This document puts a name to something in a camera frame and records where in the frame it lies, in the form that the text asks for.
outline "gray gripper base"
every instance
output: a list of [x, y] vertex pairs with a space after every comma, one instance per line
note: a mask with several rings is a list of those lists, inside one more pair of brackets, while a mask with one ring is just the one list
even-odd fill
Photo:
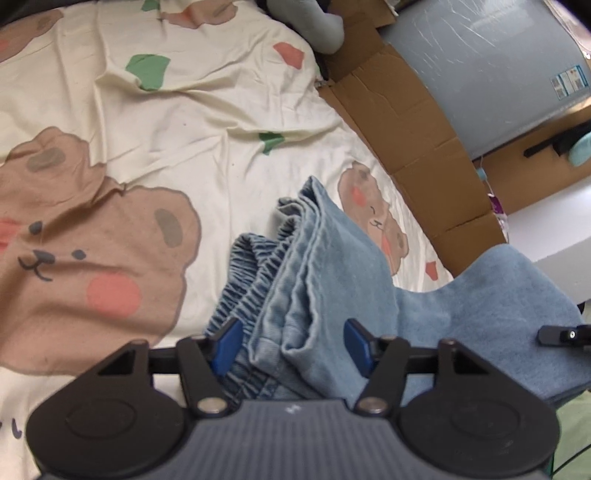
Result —
[[201, 421], [175, 457], [133, 479], [464, 480], [416, 457], [385, 420], [358, 417], [340, 400], [245, 401], [230, 417]]

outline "black cable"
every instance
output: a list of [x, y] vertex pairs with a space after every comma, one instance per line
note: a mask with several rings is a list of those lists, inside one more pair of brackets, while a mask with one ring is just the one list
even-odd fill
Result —
[[569, 458], [568, 460], [566, 460], [562, 465], [560, 465], [556, 470], [554, 470], [554, 472], [552, 472], [552, 476], [556, 475], [565, 466], [567, 466], [569, 463], [571, 463], [572, 461], [574, 461], [577, 458], [579, 458], [582, 454], [584, 454], [589, 449], [591, 449], [591, 443], [589, 443], [583, 450], [580, 450], [577, 453], [575, 453], [571, 458]]

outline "bear face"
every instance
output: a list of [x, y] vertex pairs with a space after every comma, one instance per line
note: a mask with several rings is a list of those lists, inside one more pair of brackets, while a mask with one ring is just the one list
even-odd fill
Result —
[[199, 217], [165, 188], [123, 186], [52, 127], [0, 167], [0, 365], [79, 374], [176, 324]]
[[380, 247], [390, 273], [396, 275], [408, 255], [408, 238], [392, 217], [369, 168], [354, 161], [341, 175], [338, 191], [345, 213]]
[[0, 29], [0, 63], [23, 51], [33, 38], [51, 30], [63, 18], [59, 10], [49, 10], [6, 25]]
[[163, 12], [162, 18], [183, 28], [196, 29], [203, 24], [221, 25], [236, 16], [238, 7], [231, 0], [201, 0], [193, 2], [178, 14]]

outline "green cloth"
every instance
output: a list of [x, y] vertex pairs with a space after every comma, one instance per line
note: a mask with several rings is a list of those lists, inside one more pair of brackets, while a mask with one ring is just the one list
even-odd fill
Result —
[[[591, 393], [567, 403], [558, 410], [561, 436], [554, 455], [554, 470], [591, 443]], [[591, 480], [591, 450], [565, 466], [554, 480]]]
[[139, 78], [139, 88], [153, 92], [159, 90], [164, 83], [164, 72], [169, 63], [168, 57], [144, 53], [131, 57], [125, 70]]
[[158, 10], [160, 8], [160, 0], [145, 0], [142, 6], [144, 12]]
[[275, 132], [261, 133], [259, 134], [259, 139], [261, 140], [261, 142], [265, 144], [265, 147], [262, 151], [265, 155], [271, 153], [271, 150], [273, 150], [273, 148], [285, 141], [285, 137], [283, 135]]

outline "bed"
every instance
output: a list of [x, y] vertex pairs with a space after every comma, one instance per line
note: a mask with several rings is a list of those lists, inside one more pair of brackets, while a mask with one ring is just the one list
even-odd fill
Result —
[[273, 235], [309, 176], [396, 286], [451, 280], [318, 79], [249, 1], [87, 2], [0, 30], [1, 478], [38, 474], [27, 417], [73, 375], [134, 338], [201, 333], [234, 239]]

